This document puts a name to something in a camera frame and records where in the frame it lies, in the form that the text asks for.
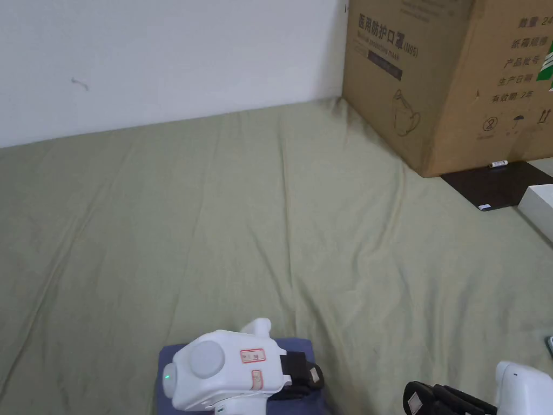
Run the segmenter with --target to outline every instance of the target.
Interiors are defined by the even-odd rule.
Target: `white box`
[[[553,184],[527,188],[518,208],[553,242]]]

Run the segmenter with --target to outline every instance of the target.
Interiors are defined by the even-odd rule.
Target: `small label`
[[[240,357],[242,363],[264,362],[265,351],[263,349],[241,350]]]
[[[252,370],[252,391],[263,389],[263,374],[261,370]]]
[[[317,383],[319,381],[319,374],[317,373],[317,369],[313,368],[310,370],[311,377],[313,378],[314,383]]]
[[[419,395],[413,393],[413,396],[411,396],[411,399],[407,401],[409,404],[409,409],[411,410],[411,415],[415,415],[420,408],[422,408],[422,402],[420,401]]]

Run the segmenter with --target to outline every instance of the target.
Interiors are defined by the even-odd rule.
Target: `red sticker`
[[[263,349],[241,350],[240,358],[242,363],[264,362],[265,351]]]
[[[252,391],[263,389],[263,374],[261,370],[252,370]]]

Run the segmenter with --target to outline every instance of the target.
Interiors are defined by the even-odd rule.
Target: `wrinkled fabric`
[[[153,413],[163,346],[255,317],[313,342],[336,413],[493,401],[499,360],[553,374],[552,270],[342,100],[0,149],[0,414]]]

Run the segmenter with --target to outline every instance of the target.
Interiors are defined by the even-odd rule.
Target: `white robot part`
[[[495,370],[497,415],[551,415],[553,379],[529,366],[501,362]]]
[[[291,384],[286,355],[269,337],[271,323],[256,319],[240,333],[217,330],[179,350],[163,371],[163,390],[182,411],[263,415],[267,399]]]

